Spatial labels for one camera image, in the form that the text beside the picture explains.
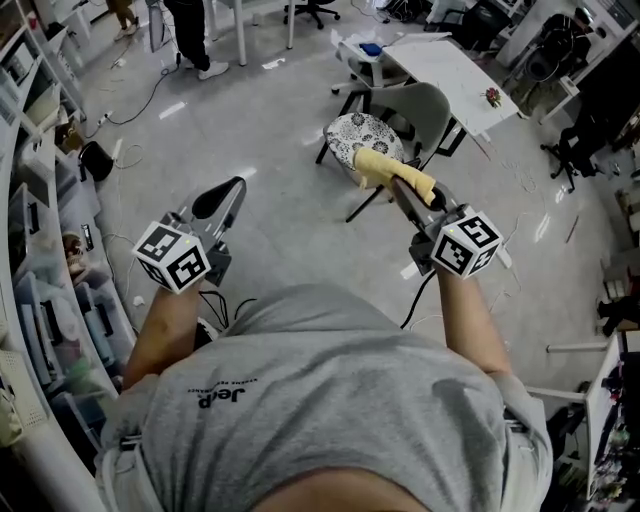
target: patterned seat cushion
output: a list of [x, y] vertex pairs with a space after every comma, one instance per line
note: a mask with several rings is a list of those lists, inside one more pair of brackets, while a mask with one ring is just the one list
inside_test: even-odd
[[380, 119], [369, 114], [355, 112], [340, 116], [325, 131], [329, 149], [338, 161], [351, 169], [357, 149], [366, 147], [395, 158], [404, 160], [404, 149], [400, 137]]

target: black pants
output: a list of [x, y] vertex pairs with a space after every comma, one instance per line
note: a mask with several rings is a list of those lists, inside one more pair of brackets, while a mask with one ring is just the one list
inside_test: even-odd
[[209, 56], [204, 50], [204, 5], [202, 0], [165, 0], [173, 14], [178, 50], [193, 65], [206, 71]]

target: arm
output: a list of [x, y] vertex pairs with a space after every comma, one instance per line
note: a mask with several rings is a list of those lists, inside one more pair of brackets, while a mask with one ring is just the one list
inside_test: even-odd
[[124, 371], [123, 389], [193, 353], [200, 283], [176, 295], [159, 288]]
[[485, 373], [511, 373], [509, 356], [475, 278], [436, 266], [447, 346]]

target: floor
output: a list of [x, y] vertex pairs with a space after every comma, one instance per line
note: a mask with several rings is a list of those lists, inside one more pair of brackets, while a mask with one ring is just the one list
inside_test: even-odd
[[[143, 25], [144, 5], [136, 4]], [[237, 65], [230, 13], [220, 9], [227, 28], [212, 54], [229, 60], [231, 69], [204, 83], [194, 72], [171, 74], [135, 121], [106, 124], [98, 133], [96, 140], [109, 152], [122, 139], [125, 167], [142, 157], [101, 184], [99, 220], [105, 234], [117, 231], [137, 240], [149, 222], [159, 220], [193, 189], [242, 175], [248, 195], [228, 233], [233, 263], [221, 288], [230, 309], [282, 286], [329, 281], [401, 322], [422, 282], [419, 275], [403, 277], [411, 263], [412, 226], [383, 198], [345, 224], [346, 215], [366, 196], [331, 155], [321, 166], [314, 160], [323, 126], [344, 102], [344, 95], [330, 93], [331, 84], [348, 78], [334, 57], [337, 41], [361, 33], [390, 42], [399, 31], [421, 27], [378, 23], [346, 0], [332, 5], [342, 19], [328, 17], [323, 31], [298, 17], [292, 50], [285, 49], [281, 11], [265, 15], [259, 27], [246, 23], [249, 64], [244, 68]], [[373, 12], [371, 5], [361, 7]], [[88, 131], [107, 111], [114, 112], [116, 121], [137, 112], [161, 70], [173, 66], [171, 44], [150, 53], [143, 29], [122, 66], [110, 69], [127, 45], [112, 42], [117, 28], [113, 17], [94, 27], [96, 43], [83, 78]], [[513, 269], [496, 260], [480, 282], [517, 374], [526, 384], [572, 389], [593, 374], [598, 355], [550, 356], [545, 347], [597, 341], [594, 307], [601, 290], [601, 259], [627, 243], [612, 227], [612, 183], [605, 177], [578, 179], [577, 190], [568, 195], [564, 176], [552, 180], [555, 164], [539, 149], [542, 142], [557, 138], [552, 125], [513, 117], [489, 136], [490, 142], [467, 138], [452, 158], [436, 156], [427, 170], [458, 199], [483, 210], [509, 237]], [[119, 290], [139, 327], [155, 285], [139, 265], [131, 266], [130, 248], [123, 238], [108, 246]], [[146, 305], [132, 305], [138, 295]], [[205, 305], [202, 314], [212, 317]], [[422, 321], [414, 330], [443, 341], [439, 314], [438, 289], [432, 284], [416, 310], [414, 320]]]

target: white table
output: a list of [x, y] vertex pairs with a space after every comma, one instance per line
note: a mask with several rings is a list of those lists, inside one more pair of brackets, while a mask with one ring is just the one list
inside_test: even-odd
[[[472, 137], [484, 134], [489, 128], [518, 112], [511, 98], [475, 62], [449, 41], [416, 42], [387, 46], [384, 54], [395, 61], [417, 82], [435, 85], [449, 100], [452, 122], [445, 137], [456, 121], [462, 130], [447, 149], [436, 153], [451, 156], [465, 134]], [[493, 108], [484, 97], [487, 89], [500, 91], [502, 106]]]
[[[241, 66], [247, 65], [247, 50], [244, 42], [244, 24], [242, 19], [242, 4], [257, 5], [265, 3], [273, 3], [273, 0], [220, 0], [230, 9], [233, 9], [233, 18], [236, 23], [236, 37], [238, 38], [238, 61]], [[216, 24], [216, 9], [212, 0], [204, 0], [205, 15], [207, 23], [209, 25], [209, 37], [212, 41], [218, 39], [218, 27]], [[295, 0], [289, 0], [289, 13], [295, 13]], [[287, 48], [290, 50], [293, 48], [293, 24], [295, 15], [288, 14], [289, 16], [289, 38], [287, 40]]]
[[574, 393], [569, 391], [559, 391], [555, 389], [533, 388], [527, 386], [527, 391], [532, 395], [548, 396], [560, 398], [570, 402], [582, 403], [585, 405], [587, 420], [587, 438], [589, 443], [587, 489], [590, 498], [595, 489], [592, 489], [596, 472], [596, 454], [600, 445], [600, 438], [605, 427], [607, 418], [615, 402], [606, 388], [602, 387], [602, 380], [607, 378], [611, 371], [620, 362], [620, 342], [616, 335], [609, 341], [602, 343], [580, 343], [575, 345], [557, 345], [547, 347], [547, 352], [605, 352], [604, 359], [598, 370], [596, 378], [591, 381], [591, 385], [586, 393]]

